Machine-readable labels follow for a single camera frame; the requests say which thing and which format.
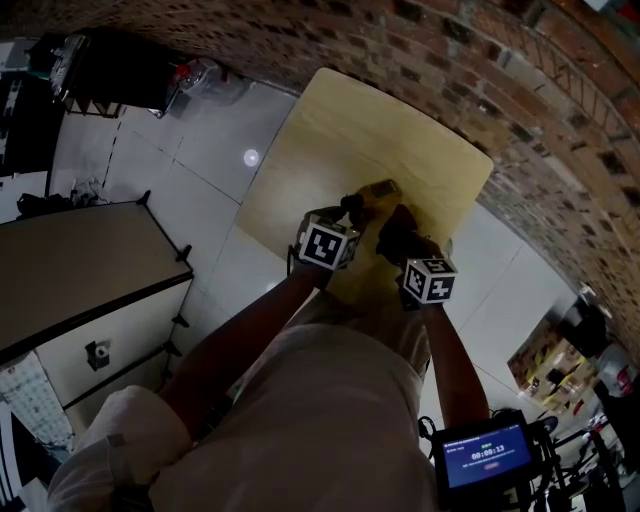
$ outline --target white cabinet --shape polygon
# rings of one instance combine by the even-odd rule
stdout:
[[[147,198],[0,225],[0,365],[35,351],[79,431],[109,392],[161,382],[193,280],[188,251],[167,238]],[[106,364],[90,357],[92,344]],[[12,391],[16,404],[37,398]]]
[[[189,289],[178,284],[69,331],[36,349],[63,407],[169,341],[173,322]],[[109,364],[94,370],[86,345],[108,342]]]

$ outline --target white tile floor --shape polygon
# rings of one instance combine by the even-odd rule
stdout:
[[[149,206],[178,247],[193,246],[196,279],[183,306],[189,329],[174,340],[188,352],[206,334],[285,277],[285,262],[234,226],[259,166],[295,98],[254,85],[235,105],[182,105],[162,120],[127,108],[120,120],[67,116],[54,162],[53,192],[67,195],[73,179],[96,178],[103,196],[127,201],[151,190]],[[461,270],[446,309],[462,338],[492,408],[541,409],[519,392],[507,360],[552,307],[564,311],[574,294],[533,250],[476,205],[453,240]],[[433,371],[421,414],[442,419]]]

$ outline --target blue screen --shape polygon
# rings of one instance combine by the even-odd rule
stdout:
[[[449,487],[501,475],[531,461],[520,425],[444,443]]]

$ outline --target white cube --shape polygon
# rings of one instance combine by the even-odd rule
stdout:
[[[300,259],[331,270],[346,267],[353,259],[360,233],[325,219],[309,222],[300,248]]]
[[[421,304],[451,299],[458,271],[446,258],[408,260],[403,288]]]

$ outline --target brick wall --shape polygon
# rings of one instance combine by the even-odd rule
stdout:
[[[299,91],[326,66],[440,120],[494,159],[480,200],[606,297],[640,360],[640,61],[580,0],[13,1],[0,36],[110,25]]]

